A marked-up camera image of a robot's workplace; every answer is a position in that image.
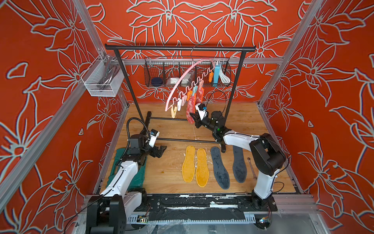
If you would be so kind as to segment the red insole front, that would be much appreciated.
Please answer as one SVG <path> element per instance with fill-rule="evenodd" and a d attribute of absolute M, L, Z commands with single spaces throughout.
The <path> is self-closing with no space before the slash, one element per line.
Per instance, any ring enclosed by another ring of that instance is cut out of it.
<path fill-rule="evenodd" d="M 192 118 L 191 113 L 193 114 L 195 113 L 195 102 L 196 102 L 196 97 L 190 96 L 190 99 L 188 100 L 187 108 L 186 108 L 186 117 L 190 124 L 194 124 L 194 119 Z"/>

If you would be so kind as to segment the pink clip hanger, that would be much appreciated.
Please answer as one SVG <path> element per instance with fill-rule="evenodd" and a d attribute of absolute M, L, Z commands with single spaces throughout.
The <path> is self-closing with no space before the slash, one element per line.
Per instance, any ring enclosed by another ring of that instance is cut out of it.
<path fill-rule="evenodd" d="M 173 94 L 175 97 L 178 96 L 178 93 L 180 91 L 184 93 L 186 91 L 186 87 L 191 86 L 192 82 L 195 82 L 197 85 L 194 88 L 190 89 L 190 91 L 187 92 L 186 96 L 179 98 L 175 102 L 173 100 L 171 100 L 169 102 L 170 105 L 171 104 L 174 105 L 173 108 L 169 109 L 170 113 L 171 113 L 171 117 L 173 119 L 176 117 L 177 112 L 181 110 L 182 106 L 187 105 L 188 100 L 190 99 L 190 96 L 195 96 L 196 97 L 196 93 L 197 93 L 198 88 L 202 88 L 203 85 L 205 85 L 205 84 L 212 84 L 213 83 L 213 72 L 214 72 L 214 67 L 215 67 L 216 63 L 220 63 L 220 62 L 213 61 L 209 58 L 206 58 L 206 61 L 198 64 L 197 66 L 195 66 L 193 69 L 191 69 L 185 75 L 185 77 L 180 82 L 178 88 L 175 90 L 175 92 Z M 221 72 L 220 72 L 219 81 L 221 81 L 223 84 L 229 84 L 230 83 L 230 79 L 228 78 L 228 76 L 223 74 L 222 69 L 221 69 Z"/>

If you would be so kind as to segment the yellow insole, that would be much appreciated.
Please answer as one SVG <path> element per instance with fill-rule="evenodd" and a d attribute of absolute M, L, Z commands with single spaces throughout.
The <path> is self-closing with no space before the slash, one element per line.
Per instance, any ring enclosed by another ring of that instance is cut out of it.
<path fill-rule="evenodd" d="M 194 164 L 194 156 L 195 156 L 195 147 L 189 145 L 186 147 L 185 152 L 185 159 L 182 165 L 182 177 L 184 182 L 192 182 L 195 173 L 195 164 Z"/>
<path fill-rule="evenodd" d="M 197 151 L 196 182 L 199 187 L 205 187 L 209 180 L 209 169 L 206 151 L 199 148 Z"/>

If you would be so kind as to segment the yellow insole front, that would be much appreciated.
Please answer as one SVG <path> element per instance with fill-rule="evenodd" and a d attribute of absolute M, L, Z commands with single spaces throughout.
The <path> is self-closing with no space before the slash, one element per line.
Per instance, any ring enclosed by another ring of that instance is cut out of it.
<path fill-rule="evenodd" d="M 205 187 L 209 180 L 209 169 L 206 151 L 199 148 L 197 151 L 196 182 L 199 187 Z"/>

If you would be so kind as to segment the dark grey insole front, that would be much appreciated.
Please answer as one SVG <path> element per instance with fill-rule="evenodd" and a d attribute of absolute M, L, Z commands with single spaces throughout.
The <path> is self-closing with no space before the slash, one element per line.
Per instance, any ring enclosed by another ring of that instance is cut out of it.
<path fill-rule="evenodd" d="M 238 183 L 244 183 L 247 176 L 247 168 L 244 160 L 243 149 L 233 146 L 234 162 L 233 174 Z"/>

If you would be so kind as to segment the dark grey insole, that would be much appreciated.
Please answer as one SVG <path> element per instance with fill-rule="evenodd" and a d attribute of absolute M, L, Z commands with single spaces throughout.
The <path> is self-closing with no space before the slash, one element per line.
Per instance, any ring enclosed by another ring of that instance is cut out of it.
<path fill-rule="evenodd" d="M 244 183 L 247 176 L 247 168 L 244 160 L 243 149 L 233 146 L 234 162 L 233 174 L 238 183 Z"/>
<path fill-rule="evenodd" d="M 230 187 L 230 178 L 222 161 L 221 150 L 218 147 L 212 147 L 210 153 L 215 179 L 222 189 L 228 190 Z"/>

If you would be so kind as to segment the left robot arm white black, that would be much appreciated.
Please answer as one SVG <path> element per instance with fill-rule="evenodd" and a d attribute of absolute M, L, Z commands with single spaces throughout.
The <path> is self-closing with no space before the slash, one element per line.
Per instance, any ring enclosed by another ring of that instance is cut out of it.
<path fill-rule="evenodd" d="M 127 218 L 141 206 L 145 192 L 130 192 L 129 186 L 147 156 L 162 157 L 166 146 L 155 146 L 159 132 L 152 129 L 150 135 L 135 134 L 128 140 L 128 146 L 120 158 L 119 169 L 108 187 L 93 196 L 87 205 L 87 234 L 123 234 Z"/>

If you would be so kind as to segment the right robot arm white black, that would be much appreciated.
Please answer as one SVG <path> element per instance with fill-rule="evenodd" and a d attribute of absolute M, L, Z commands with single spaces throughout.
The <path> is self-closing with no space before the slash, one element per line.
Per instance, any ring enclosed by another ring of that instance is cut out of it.
<path fill-rule="evenodd" d="M 257 182 L 252 195 L 260 200 L 266 200 L 273 193 L 275 177 L 280 173 L 286 156 L 282 148 L 275 142 L 270 134 L 248 135 L 238 133 L 225 127 L 225 118 L 222 112 L 214 111 L 209 116 L 206 110 L 189 113 L 197 128 L 203 126 L 212 131 L 216 142 L 231 145 L 239 149 L 245 149 L 252 153 L 255 165 L 259 170 Z"/>

